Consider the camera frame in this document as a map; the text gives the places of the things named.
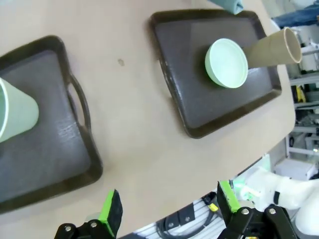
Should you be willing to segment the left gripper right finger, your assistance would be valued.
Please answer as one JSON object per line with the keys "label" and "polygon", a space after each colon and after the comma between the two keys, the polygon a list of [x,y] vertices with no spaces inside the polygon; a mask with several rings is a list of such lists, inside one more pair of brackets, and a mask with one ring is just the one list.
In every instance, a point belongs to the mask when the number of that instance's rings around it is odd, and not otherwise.
{"label": "left gripper right finger", "polygon": [[295,239],[286,209],[271,204],[263,212],[240,206],[230,184],[219,181],[217,203],[226,228],[220,239]]}

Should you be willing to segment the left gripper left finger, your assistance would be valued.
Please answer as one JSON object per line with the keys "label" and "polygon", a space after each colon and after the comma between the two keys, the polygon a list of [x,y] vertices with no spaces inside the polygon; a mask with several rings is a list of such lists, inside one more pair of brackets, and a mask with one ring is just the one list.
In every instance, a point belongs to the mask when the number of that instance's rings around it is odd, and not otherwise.
{"label": "left gripper left finger", "polygon": [[61,224],[55,239],[115,239],[120,228],[123,206],[119,192],[111,190],[103,204],[100,215],[77,227],[71,223]]}

